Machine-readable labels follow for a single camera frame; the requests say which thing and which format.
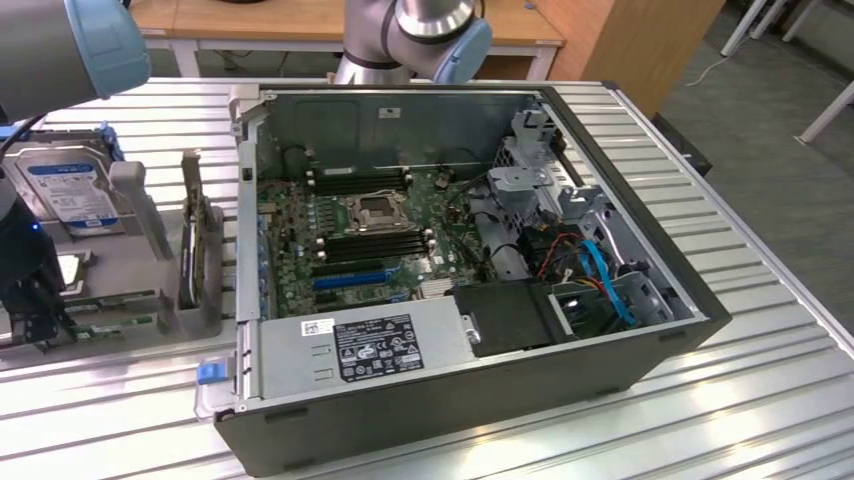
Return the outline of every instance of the aluminum table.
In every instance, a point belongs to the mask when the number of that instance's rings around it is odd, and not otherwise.
[[[225,108],[232,82],[155,80],[47,118],[56,128],[112,123],[128,159],[148,167],[148,192],[164,211],[183,198],[180,151],[201,149],[204,188],[229,215],[228,275],[237,176]],[[623,94],[599,83],[555,87],[732,322],[623,393],[276,478],[852,475],[850,336]],[[567,156],[591,181],[575,153]],[[233,313],[231,288],[224,308]],[[212,339],[145,348],[128,342],[124,351],[41,366],[8,369],[13,359],[2,354],[0,478],[243,478],[212,425],[193,416],[195,367],[233,349],[233,320],[224,322]]]

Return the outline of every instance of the blue latch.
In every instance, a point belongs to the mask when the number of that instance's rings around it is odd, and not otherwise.
[[[196,383],[211,385],[228,380],[228,362],[221,360],[216,363],[203,363],[196,368]]]

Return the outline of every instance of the white cable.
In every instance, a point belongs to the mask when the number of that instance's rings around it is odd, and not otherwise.
[[[703,80],[706,79],[706,75],[708,74],[708,72],[711,72],[711,70],[718,66],[718,65],[723,65],[723,63],[726,63],[726,61],[732,58],[732,56],[735,55],[735,52],[738,52],[738,49],[740,48],[740,46],[744,44],[744,42],[750,40],[750,36],[746,35],[744,38],[742,38],[742,41],[738,42],[738,45],[735,45],[735,49],[732,50],[732,53],[730,54],[728,57],[723,57],[720,60],[718,60],[715,63],[712,63],[711,65],[708,65],[708,67],[706,68],[706,70],[703,70],[703,73],[700,73],[699,78],[692,81],[691,83],[686,83],[684,86],[686,87],[692,87],[695,85],[699,85]]]

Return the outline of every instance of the gray floor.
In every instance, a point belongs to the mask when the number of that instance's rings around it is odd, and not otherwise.
[[[704,81],[738,17],[724,11],[662,114],[711,161],[711,185],[854,332],[854,109],[815,142],[798,135],[851,79],[766,35]]]

